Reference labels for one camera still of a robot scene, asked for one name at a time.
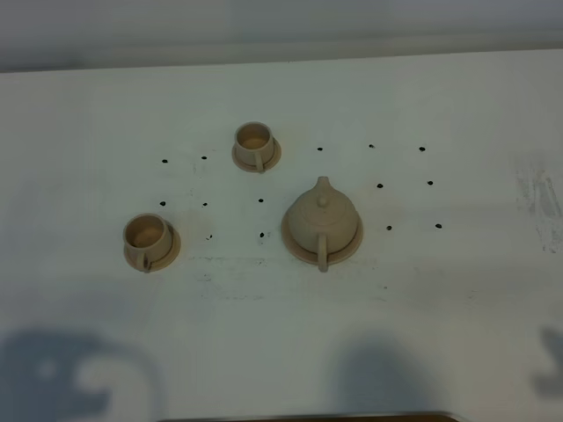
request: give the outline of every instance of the teapot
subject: teapot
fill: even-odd
[[[289,251],[321,272],[329,263],[351,256],[362,241],[362,221],[352,201],[334,189],[328,177],[303,193],[282,222],[282,236]]]

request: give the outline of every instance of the white tabletop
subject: white tabletop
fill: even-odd
[[[560,420],[562,75],[560,50],[1,75],[0,419]],[[231,161],[248,120],[281,144],[263,175]],[[318,176],[365,230],[328,273],[280,234]],[[146,212],[183,243],[149,275],[121,237]]]

